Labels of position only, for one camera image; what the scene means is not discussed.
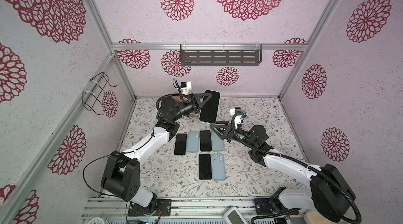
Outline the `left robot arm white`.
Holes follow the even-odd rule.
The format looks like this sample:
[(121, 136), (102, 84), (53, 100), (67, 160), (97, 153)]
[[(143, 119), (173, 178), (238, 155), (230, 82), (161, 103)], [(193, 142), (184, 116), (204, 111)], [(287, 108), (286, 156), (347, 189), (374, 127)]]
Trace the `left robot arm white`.
[(212, 96), (212, 93), (207, 92), (190, 95), (168, 94), (158, 98), (156, 125), (136, 145), (123, 152), (114, 151), (108, 155), (100, 182), (101, 188), (125, 202), (134, 203), (149, 212), (154, 211), (157, 196), (141, 186), (141, 165), (177, 134), (179, 119), (199, 113)]

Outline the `black phone with screen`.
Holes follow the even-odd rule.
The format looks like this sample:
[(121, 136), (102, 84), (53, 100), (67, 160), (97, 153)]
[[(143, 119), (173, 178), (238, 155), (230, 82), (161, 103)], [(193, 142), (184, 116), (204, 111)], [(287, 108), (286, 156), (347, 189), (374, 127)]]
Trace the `black phone with screen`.
[(199, 179), (211, 180), (212, 179), (212, 160), (210, 154), (199, 155)]

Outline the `light blue phone case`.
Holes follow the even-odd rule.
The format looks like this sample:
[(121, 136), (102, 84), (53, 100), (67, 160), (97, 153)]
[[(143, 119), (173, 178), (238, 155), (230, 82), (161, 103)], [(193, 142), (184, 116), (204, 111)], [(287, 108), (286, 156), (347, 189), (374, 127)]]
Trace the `light blue phone case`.
[(186, 143), (187, 153), (197, 153), (199, 151), (199, 131), (189, 131)]
[(214, 152), (222, 152), (225, 150), (225, 145), (223, 140), (215, 133), (211, 133), (212, 138), (212, 150)]
[(225, 159), (223, 154), (212, 154), (212, 179), (224, 181), (226, 179)]

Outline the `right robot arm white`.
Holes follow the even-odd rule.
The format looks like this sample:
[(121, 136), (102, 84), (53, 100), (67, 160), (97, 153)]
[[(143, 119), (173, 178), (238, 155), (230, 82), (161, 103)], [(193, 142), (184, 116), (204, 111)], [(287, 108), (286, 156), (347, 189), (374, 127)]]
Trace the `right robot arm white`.
[(281, 187), (266, 202), (258, 201), (262, 207), (257, 212), (258, 219), (315, 210), (334, 223), (341, 220), (361, 223), (356, 196), (335, 166), (308, 164), (280, 153), (266, 143), (268, 135), (262, 125), (254, 125), (245, 131), (240, 124), (223, 121), (212, 124), (210, 129), (222, 140), (234, 140), (248, 147), (248, 154), (255, 163), (286, 173), (306, 186), (299, 191)]

